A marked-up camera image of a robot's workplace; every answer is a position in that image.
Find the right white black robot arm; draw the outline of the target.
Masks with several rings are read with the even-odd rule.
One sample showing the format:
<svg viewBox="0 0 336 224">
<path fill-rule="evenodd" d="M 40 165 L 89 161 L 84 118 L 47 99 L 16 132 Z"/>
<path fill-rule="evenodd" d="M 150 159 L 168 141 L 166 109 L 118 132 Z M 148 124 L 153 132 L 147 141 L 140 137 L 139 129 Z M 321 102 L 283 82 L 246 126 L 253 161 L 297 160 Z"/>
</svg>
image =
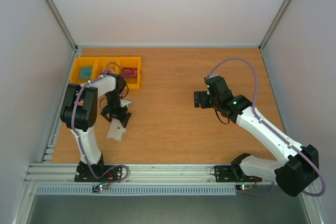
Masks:
<svg viewBox="0 0 336 224">
<path fill-rule="evenodd" d="M 205 91 L 194 92 L 194 106 L 214 109 L 254 136 L 274 156 L 275 160 L 257 158 L 243 153 L 231 162 L 237 181 L 256 176 L 275 182 L 291 197 L 298 196 L 318 177 L 319 153 L 312 146 L 303 146 L 270 123 L 253 103 L 243 95 L 233 96 L 225 79 L 214 75 L 205 78 Z"/>
</svg>

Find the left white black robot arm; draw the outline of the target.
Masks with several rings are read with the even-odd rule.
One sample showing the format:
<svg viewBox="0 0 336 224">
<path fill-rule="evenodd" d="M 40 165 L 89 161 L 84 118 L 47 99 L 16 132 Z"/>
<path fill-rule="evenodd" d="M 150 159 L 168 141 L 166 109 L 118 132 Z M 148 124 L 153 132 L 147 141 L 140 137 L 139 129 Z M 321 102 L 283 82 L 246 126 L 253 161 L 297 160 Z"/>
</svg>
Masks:
<svg viewBox="0 0 336 224">
<path fill-rule="evenodd" d="M 100 114 L 110 123 L 125 129 L 131 117 L 130 101 L 121 93 L 127 83 L 120 74 L 101 74 L 98 78 L 82 84 L 67 85 L 61 107 L 60 119 L 76 138 L 80 161 L 88 165 L 87 175 L 94 181 L 105 177 L 102 152 L 98 148 L 94 125 L 98 115 L 98 98 L 104 96 L 107 105 Z"/>
</svg>

